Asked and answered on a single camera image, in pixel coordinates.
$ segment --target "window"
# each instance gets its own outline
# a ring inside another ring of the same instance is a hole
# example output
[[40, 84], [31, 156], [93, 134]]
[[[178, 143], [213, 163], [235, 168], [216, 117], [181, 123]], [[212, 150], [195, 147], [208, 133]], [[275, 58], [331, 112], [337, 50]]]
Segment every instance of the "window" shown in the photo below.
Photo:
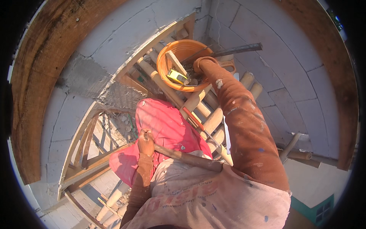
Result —
[[327, 202], [325, 205], [321, 206], [320, 208], [318, 208], [315, 223], [319, 223], [323, 219], [326, 219], [329, 214], [330, 214], [330, 201]]

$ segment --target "chisel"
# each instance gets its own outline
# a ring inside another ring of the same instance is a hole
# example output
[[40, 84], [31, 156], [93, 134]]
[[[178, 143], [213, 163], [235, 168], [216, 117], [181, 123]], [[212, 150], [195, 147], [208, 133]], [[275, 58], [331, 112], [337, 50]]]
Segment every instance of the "chisel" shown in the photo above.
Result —
[[205, 129], [205, 127], [202, 125], [202, 123], [200, 123], [195, 116], [193, 116], [193, 114], [186, 108], [186, 107], [183, 107], [183, 111], [185, 111], [187, 113], [187, 115], [197, 124], [197, 126], [199, 128], [201, 128], [201, 130], [203, 130], [207, 136], [209, 136], [212, 141], [218, 146], [218, 147], [221, 147], [221, 145], [215, 140], [213, 139], [213, 137], [207, 132], [207, 130]]

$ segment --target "pink cloth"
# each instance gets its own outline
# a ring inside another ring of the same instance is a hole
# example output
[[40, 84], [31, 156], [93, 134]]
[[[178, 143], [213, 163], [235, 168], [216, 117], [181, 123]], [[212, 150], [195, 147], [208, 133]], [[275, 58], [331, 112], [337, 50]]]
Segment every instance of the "pink cloth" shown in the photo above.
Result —
[[[189, 153], [202, 150], [210, 158], [210, 148], [200, 134], [182, 117], [169, 102], [159, 99], [143, 99], [136, 108], [137, 130], [149, 128], [153, 132], [155, 144]], [[112, 171], [126, 184], [132, 187], [139, 159], [138, 140], [133, 146], [113, 153], [109, 159]], [[158, 165], [169, 157], [154, 152], [152, 178]]]

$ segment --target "curved wooden beam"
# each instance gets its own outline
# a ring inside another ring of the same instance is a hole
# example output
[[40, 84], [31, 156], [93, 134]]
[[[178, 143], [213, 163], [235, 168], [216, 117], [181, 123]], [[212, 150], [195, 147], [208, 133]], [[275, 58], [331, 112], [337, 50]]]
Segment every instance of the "curved wooden beam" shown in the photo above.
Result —
[[11, 142], [24, 184], [41, 179], [42, 123], [62, 69], [94, 26], [125, 1], [50, 0], [29, 26], [11, 76], [14, 105]]
[[337, 168], [348, 170], [354, 154], [358, 124], [358, 95], [350, 56], [332, 19], [317, 0], [274, 0], [306, 33], [332, 82], [339, 114]]

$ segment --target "wooden handle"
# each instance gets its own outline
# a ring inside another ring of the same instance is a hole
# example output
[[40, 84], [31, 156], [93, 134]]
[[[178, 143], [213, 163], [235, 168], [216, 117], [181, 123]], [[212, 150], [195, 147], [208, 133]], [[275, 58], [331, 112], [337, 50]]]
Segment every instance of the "wooden handle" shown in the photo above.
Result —
[[203, 127], [202, 123], [200, 123], [186, 107], [183, 107], [183, 111], [187, 113], [187, 115], [198, 125], [199, 128], [201, 128], [201, 130], [205, 131], [205, 128]]
[[223, 165], [221, 162], [198, 157], [188, 153], [183, 153], [173, 149], [168, 149], [157, 144], [154, 144], [154, 146], [155, 150], [158, 151], [159, 153], [164, 154], [165, 156], [171, 157], [173, 159], [177, 159], [185, 164], [200, 167], [210, 171], [215, 171], [218, 173], [221, 172], [221, 170], [223, 169]]

